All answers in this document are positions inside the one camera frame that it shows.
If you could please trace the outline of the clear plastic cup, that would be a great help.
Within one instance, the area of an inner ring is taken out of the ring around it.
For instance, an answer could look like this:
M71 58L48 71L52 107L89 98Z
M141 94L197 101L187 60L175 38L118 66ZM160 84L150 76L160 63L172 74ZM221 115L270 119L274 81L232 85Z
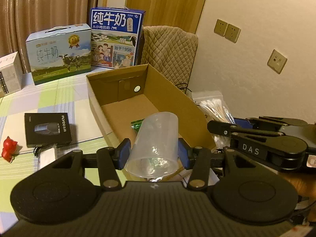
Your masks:
M178 117L159 112L145 118L125 169L140 178L165 177L178 170Z

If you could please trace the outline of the black shaver box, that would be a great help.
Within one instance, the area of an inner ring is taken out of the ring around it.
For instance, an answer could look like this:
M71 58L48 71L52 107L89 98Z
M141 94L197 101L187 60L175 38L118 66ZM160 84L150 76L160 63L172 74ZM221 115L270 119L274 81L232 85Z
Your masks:
M72 142L67 113L25 113L28 148L64 145Z

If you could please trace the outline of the white square charger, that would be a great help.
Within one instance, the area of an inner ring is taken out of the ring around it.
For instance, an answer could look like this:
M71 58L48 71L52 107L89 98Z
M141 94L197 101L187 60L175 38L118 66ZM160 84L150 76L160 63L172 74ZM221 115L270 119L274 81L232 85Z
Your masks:
M39 170L56 160L56 146L43 147L39 152Z

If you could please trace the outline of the bag of cotton swabs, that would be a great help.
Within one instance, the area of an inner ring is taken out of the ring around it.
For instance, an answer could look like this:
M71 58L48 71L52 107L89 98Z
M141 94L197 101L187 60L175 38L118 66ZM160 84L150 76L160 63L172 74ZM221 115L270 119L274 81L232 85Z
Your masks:
M207 122L214 120L235 124L235 120L220 91L194 91L191 93L191 96L193 102L204 113ZM230 137L212 133L211 136L215 143L215 148L212 148L212 152L216 152L225 146L230 146Z

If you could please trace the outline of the open cardboard box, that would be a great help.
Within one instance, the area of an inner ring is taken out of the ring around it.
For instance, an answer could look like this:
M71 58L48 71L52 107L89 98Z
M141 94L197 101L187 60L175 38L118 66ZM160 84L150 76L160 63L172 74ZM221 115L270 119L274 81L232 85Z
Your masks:
M149 64L88 74L91 112L107 143L135 140L131 122L158 112L178 117L178 132L190 146L215 147L198 106Z

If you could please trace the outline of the quilted beige chair cover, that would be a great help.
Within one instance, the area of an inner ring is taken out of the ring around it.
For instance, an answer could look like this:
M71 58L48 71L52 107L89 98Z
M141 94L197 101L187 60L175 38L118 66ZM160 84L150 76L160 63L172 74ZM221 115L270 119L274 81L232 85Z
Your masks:
M171 26L146 26L142 31L142 64L150 64L179 89L189 84L198 36Z

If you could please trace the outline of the red figurine toy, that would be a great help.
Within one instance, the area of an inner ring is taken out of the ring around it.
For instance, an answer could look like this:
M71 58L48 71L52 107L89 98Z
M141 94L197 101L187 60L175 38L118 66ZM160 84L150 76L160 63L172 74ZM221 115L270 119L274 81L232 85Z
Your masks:
M13 155L17 148L17 141L14 141L9 136L3 142L2 157L9 163L13 161Z

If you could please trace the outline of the light blue milk carton box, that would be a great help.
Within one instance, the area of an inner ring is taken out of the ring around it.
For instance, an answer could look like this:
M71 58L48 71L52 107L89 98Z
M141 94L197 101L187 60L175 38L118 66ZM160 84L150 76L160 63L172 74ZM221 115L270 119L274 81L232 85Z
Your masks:
M91 28L76 24L32 33L26 50L35 85L89 72Z

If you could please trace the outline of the white beige product box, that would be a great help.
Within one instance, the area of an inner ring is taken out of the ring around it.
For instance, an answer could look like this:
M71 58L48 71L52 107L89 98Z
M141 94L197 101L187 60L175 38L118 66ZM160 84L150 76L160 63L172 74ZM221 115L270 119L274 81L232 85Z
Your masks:
M22 89L23 71L19 53L16 51L0 59L0 98Z

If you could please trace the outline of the dark blue milk carton box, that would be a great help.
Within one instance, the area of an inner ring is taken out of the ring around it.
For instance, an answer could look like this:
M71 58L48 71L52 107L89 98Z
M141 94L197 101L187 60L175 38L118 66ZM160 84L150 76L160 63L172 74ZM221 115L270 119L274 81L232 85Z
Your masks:
M144 15L137 9L92 8L92 65L109 69L136 65Z

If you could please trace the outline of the wooden door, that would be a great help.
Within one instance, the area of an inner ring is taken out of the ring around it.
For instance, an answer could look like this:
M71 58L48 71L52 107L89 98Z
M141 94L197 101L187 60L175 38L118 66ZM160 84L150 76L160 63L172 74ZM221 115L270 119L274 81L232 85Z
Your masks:
M126 0L129 9L144 10L144 26L172 26L195 33L205 0Z

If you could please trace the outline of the brown curtain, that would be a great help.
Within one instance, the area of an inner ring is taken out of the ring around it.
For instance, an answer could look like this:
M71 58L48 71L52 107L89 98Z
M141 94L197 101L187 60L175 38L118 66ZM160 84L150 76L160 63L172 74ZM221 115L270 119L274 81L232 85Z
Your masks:
M26 39L31 33L56 26L87 23L98 0L1 0L1 56L18 52L29 73Z

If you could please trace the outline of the single wall socket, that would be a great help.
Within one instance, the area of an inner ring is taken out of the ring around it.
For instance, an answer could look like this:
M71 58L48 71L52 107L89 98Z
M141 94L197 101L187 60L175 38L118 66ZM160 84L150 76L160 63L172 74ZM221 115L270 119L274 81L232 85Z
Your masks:
M284 55L274 49L268 59L267 65L277 74L281 74L287 60Z

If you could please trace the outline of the double wall socket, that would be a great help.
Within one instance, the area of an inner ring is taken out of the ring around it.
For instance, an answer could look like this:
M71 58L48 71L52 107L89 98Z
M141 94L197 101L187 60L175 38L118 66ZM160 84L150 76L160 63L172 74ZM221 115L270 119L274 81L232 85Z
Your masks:
M236 43L241 33L241 29L218 19L214 27L214 33L226 38L230 42Z

